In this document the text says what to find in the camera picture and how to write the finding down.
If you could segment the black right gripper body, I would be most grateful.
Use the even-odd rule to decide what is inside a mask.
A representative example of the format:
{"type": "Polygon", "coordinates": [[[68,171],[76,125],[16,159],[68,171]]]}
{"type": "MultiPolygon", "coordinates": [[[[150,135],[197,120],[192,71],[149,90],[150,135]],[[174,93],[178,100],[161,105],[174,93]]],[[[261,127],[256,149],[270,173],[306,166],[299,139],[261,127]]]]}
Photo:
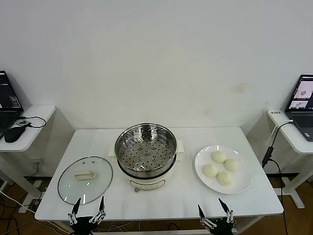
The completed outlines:
{"type": "Polygon", "coordinates": [[[218,218],[207,221],[209,224],[210,233],[213,235],[234,235],[232,229],[235,228],[236,221],[226,218],[218,218]]]}

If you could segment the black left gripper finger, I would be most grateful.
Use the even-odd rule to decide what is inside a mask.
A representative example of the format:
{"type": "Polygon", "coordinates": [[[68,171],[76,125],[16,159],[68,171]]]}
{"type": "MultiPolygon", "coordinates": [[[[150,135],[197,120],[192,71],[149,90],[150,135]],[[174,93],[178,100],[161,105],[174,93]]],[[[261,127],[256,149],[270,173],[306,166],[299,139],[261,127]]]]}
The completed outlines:
{"type": "Polygon", "coordinates": [[[77,202],[74,204],[71,213],[67,214],[70,225],[76,224],[78,222],[76,215],[77,215],[78,210],[79,210],[80,202],[81,202],[81,198],[79,198],[77,200],[77,202]]]}
{"type": "Polygon", "coordinates": [[[104,204],[104,196],[101,198],[101,202],[99,205],[99,211],[94,215],[90,220],[89,223],[101,223],[102,220],[105,218],[105,204],[104,204]]]}

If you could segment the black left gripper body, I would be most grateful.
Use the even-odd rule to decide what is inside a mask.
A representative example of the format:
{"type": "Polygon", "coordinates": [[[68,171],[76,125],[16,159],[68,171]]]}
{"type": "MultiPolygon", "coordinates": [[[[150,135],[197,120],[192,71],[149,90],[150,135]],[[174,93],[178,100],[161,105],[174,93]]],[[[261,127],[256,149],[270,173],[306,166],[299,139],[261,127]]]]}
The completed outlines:
{"type": "Polygon", "coordinates": [[[98,227],[100,217],[92,216],[72,217],[73,235],[92,235],[92,232],[98,227]]]}

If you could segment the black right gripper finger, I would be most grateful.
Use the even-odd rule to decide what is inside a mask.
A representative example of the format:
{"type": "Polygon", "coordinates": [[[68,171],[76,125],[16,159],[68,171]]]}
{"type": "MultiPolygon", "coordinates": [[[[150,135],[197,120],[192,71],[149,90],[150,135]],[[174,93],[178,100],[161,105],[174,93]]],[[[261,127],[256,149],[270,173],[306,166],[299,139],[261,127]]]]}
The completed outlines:
{"type": "Polygon", "coordinates": [[[213,225],[211,223],[211,221],[205,217],[200,205],[198,205],[198,210],[199,210],[199,216],[200,216],[200,223],[204,226],[204,227],[208,227],[208,228],[213,228],[213,225]]]}
{"type": "Polygon", "coordinates": [[[233,210],[230,210],[226,203],[224,203],[220,198],[218,199],[224,212],[226,213],[226,222],[227,223],[233,223],[234,222],[234,216],[233,216],[233,210]]]}

